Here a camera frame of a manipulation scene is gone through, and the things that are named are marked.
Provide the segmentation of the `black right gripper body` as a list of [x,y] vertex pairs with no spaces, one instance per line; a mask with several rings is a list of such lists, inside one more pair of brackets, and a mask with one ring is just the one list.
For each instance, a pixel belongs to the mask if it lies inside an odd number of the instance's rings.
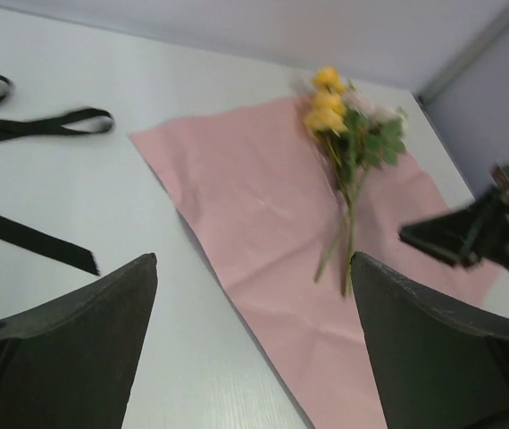
[[464,266],[483,259],[509,270],[509,196],[490,187],[467,208],[474,213],[459,257]]

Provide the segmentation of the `pink wrapping paper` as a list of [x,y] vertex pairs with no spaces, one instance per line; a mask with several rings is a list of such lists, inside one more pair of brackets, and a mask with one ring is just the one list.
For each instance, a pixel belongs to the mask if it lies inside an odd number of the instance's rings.
[[318,428],[385,426],[346,251],[315,271],[343,207],[301,97],[179,118],[131,141],[187,221],[232,303]]

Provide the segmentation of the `yellow rose stem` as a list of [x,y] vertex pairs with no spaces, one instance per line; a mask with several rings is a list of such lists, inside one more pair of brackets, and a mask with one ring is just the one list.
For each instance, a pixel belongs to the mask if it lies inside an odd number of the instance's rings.
[[353,292],[351,259],[354,254],[355,205],[352,199],[352,182],[355,178],[355,162],[350,155],[350,128],[345,123],[348,107],[343,96],[350,85],[342,80],[332,66],[324,66],[312,77],[313,98],[309,112],[304,117],[307,133],[315,140],[328,161],[334,178],[334,190],[345,204],[345,211],[338,221],[338,230],[321,255],[314,280],[318,282],[346,238],[346,258],[340,286],[340,294],[347,297]]

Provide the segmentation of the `aluminium frame rail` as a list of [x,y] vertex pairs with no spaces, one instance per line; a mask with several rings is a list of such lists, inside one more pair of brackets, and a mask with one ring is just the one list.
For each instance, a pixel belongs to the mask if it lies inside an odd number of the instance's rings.
[[415,94],[424,107],[450,87],[509,30],[509,5],[488,23],[458,54],[455,54],[420,91]]

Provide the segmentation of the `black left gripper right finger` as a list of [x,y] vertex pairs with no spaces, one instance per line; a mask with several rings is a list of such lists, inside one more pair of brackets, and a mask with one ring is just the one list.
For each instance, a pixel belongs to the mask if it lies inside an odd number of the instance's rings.
[[509,319],[352,260],[365,343],[390,428],[509,428]]

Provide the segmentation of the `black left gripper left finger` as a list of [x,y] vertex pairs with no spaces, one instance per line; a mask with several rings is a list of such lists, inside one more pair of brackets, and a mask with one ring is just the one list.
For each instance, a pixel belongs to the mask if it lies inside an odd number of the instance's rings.
[[144,254],[0,319],[0,428],[120,428],[157,291]]

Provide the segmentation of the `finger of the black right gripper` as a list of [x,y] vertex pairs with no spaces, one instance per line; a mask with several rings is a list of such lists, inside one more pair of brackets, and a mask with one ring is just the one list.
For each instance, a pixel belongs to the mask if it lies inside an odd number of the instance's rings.
[[469,208],[403,225],[399,239],[422,253],[452,267],[468,268],[482,259],[476,250],[482,221]]

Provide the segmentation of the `black ribbon gold lettering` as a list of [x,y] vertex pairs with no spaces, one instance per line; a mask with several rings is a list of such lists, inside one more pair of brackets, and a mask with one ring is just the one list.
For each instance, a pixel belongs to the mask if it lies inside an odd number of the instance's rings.
[[[12,95],[11,80],[0,75],[0,105]],[[114,128],[113,116],[93,107],[82,108],[59,116],[28,122],[0,119],[0,143],[36,136],[78,137],[105,134]],[[95,257],[89,250],[35,230],[0,215],[0,240],[26,249],[42,257],[99,275]]]

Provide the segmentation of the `white rose stem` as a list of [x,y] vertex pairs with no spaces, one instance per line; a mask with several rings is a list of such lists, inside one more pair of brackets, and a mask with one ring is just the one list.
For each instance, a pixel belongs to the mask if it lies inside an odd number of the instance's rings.
[[398,158],[405,153],[406,112],[401,108],[373,105],[351,86],[343,99],[348,107],[345,123],[350,128],[349,152],[355,162],[352,199],[356,211],[370,172],[385,165],[396,166]]

